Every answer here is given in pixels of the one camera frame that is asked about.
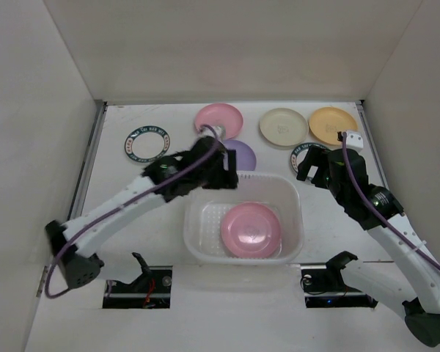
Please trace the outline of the pink plate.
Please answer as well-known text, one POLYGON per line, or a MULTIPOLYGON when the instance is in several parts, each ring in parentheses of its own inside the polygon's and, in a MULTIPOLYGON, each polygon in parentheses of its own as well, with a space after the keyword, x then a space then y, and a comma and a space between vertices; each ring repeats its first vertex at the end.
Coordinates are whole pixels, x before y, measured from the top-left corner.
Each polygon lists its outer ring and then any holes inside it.
POLYGON ((242 130, 243 115, 230 104, 212 103, 201 108, 194 118, 194 126, 197 130, 202 125, 221 126, 225 130, 225 139, 233 139, 242 130))
POLYGON ((243 202, 227 211, 220 232, 227 250, 246 259, 270 257, 282 240, 279 217, 259 202, 243 202))

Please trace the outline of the purple plate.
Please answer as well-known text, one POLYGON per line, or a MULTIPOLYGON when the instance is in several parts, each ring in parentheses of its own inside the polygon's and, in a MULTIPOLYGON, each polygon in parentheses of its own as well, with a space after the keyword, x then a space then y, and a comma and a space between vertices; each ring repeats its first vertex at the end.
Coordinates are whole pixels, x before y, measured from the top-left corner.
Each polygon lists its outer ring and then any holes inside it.
POLYGON ((236 154, 236 169, 239 171, 254 171, 257 166, 257 158, 253 149, 246 144, 235 139, 224 141, 224 146, 228 150, 234 150, 236 154))

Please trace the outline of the white plastic bin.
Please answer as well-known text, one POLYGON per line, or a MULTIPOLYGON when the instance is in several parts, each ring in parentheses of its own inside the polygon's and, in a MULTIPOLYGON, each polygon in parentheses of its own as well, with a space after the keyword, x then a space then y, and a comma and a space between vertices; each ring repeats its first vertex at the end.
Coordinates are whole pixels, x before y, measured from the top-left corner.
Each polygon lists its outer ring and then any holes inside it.
POLYGON ((234 190, 197 189, 186 201, 183 238, 201 263, 222 265, 282 265, 291 262, 304 244, 298 192, 285 178, 259 172, 239 172, 234 190), (227 211, 243 202, 259 202, 279 217, 282 240, 267 258, 246 259, 231 254, 221 239, 221 221, 227 211))

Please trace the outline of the cream plate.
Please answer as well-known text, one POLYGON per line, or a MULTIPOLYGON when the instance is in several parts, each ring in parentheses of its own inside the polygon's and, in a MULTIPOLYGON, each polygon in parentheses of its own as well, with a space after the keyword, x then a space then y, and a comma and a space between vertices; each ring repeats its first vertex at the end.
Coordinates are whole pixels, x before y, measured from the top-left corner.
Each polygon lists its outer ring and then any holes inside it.
POLYGON ((309 133, 307 120, 297 111, 286 108, 267 111, 260 119, 259 128, 263 137, 278 147, 294 147, 309 133))

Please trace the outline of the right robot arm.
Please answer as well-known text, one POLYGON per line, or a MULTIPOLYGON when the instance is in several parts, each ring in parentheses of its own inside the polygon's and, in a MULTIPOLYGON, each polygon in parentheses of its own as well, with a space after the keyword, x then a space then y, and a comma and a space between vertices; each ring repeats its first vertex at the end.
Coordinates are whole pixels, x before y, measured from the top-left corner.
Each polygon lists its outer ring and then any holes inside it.
POLYGON ((365 160, 349 147, 308 149, 298 165, 297 180, 330 190, 345 213, 393 259, 407 282, 397 282, 368 268, 358 257, 343 251, 326 262, 329 287, 345 286, 366 293, 400 316, 423 345, 440 345, 440 264, 412 228, 403 206, 382 186, 370 183, 365 160))

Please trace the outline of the right aluminium rail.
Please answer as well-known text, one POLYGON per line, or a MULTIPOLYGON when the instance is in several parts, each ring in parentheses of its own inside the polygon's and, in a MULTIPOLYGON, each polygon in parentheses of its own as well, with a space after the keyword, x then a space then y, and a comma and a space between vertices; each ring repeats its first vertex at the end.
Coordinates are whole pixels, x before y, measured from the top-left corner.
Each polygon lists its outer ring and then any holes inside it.
POLYGON ((385 188, 389 189, 389 184, 387 182, 387 178, 386 178, 386 175, 385 175, 385 172, 384 172, 384 168, 383 168, 383 165, 381 163, 381 159, 380 159, 380 156, 378 154, 377 147, 376 147, 373 135, 372 135, 371 130, 370 130, 370 125, 369 125, 369 123, 367 121, 367 116, 365 114, 364 101, 363 100, 356 101, 356 108, 357 108, 357 111, 359 113, 360 120, 362 122, 364 133, 365 133, 365 136, 367 138, 367 143, 369 144, 370 151, 371 151, 371 153, 373 155, 373 160, 375 162, 376 169, 378 170, 379 179, 380 179, 380 181, 382 183, 382 186, 384 186, 385 188))

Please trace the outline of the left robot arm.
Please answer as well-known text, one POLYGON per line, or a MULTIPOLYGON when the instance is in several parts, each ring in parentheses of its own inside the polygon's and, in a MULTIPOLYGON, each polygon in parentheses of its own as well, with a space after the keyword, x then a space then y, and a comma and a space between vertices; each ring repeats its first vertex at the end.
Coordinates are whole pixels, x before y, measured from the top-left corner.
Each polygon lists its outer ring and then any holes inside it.
POLYGON ((196 188, 237 186, 236 152, 212 136, 203 136, 190 150, 165 155, 147 165, 131 184, 99 207, 64 224, 49 222, 45 232, 53 260, 48 272, 59 269, 68 290, 97 278, 142 290, 149 285, 151 275, 143 256, 134 252, 138 265, 121 274, 99 258, 100 247, 135 219, 196 188))

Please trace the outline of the aluminium rail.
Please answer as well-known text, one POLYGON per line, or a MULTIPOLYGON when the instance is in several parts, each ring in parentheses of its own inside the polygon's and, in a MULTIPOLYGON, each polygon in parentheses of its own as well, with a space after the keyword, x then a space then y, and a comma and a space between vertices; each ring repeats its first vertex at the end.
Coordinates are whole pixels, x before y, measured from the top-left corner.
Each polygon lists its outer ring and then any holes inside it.
POLYGON ((89 134, 89 138, 84 152, 84 158, 81 164, 81 168, 78 174, 76 187, 73 192, 73 197, 70 203, 70 209, 67 213, 65 222, 74 219, 82 214, 84 201, 89 186, 89 180, 91 178, 92 169, 95 162, 95 156, 97 153, 100 136, 103 130, 103 123, 107 111, 107 102, 103 100, 96 100, 96 114, 93 120, 92 129, 89 134))
POLYGON ((369 125, 369 123, 367 121, 367 116, 365 114, 364 101, 363 100, 356 101, 356 108, 357 108, 357 111, 359 113, 360 120, 362 122, 364 133, 365 133, 365 136, 367 138, 367 143, 369 144, 370 151, 371 151, 371 153, 373 155, 373 160, 375 162, 376 169, 378 170, 379 179, 380 179, 380 181, 382 183, 382 186, 384 186, 385 188, 389 189, 389 184, 387 182, 387 178, 386 178, 386 175, 385 175, 385 172, 384 172, 384 168, 383 168, 383 165, 381 163, 381 159, 380 159, 380 156, 378 154, 377 147, 376 147, 373 135, 372 135, 371 130, 370 130, 370 125, 369 125))

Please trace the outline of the white plate green rim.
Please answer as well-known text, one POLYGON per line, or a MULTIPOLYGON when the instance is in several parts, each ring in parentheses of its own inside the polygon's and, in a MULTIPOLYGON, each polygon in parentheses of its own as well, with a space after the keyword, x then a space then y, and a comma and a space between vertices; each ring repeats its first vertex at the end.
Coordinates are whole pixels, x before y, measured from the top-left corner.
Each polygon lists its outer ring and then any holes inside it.
POLYGON ((165 129, 145 125, 128 134, 124 142, 124 151, 130 160, 147 164, 164 156, 170 144, 171 139, 165 129))
POLYGON ((304 160, 304 157, 310 147, 319 147, 323 150, 329 150, 329 148, 325 145, 314 142, 307 142, 297 145, 290 154, 291 169, 296 175, 298 174, 298 165, 304 160))

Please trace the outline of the left aluminium rail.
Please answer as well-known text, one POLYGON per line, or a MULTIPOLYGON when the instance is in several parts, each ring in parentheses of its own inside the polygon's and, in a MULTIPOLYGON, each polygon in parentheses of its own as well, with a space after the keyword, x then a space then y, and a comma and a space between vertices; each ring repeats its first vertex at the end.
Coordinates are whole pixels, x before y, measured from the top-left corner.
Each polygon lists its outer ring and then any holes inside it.
POLYGON ((81 164, 81 168, 78 174, 76 187, 73 192, 73 197, 70 203, 70 209, 67 213, 65 222, 74 219, 82 214, 84 201, 89 186, 89 180, 91 178, 92 169, 95 162, 95 156, 97 153, 100 136, 103 130, 103 123, 107 111, 107 102, 103 100, 96 100, 96 114, 93 120, 92 129, 89 134, 89 138, 84 152, 84 158, 81 164))

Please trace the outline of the orange plate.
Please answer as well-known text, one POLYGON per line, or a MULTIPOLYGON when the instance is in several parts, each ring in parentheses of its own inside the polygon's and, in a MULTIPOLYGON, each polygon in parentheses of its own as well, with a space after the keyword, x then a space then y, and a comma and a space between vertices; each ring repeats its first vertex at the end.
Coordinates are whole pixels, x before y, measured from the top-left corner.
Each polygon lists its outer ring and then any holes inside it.
POLYGON ((324 107, 314 111, 309 118, 309 129, 324 144, 340 144, 338 133, 346 130, 358 131, 355 119, 346 111, 324 107))

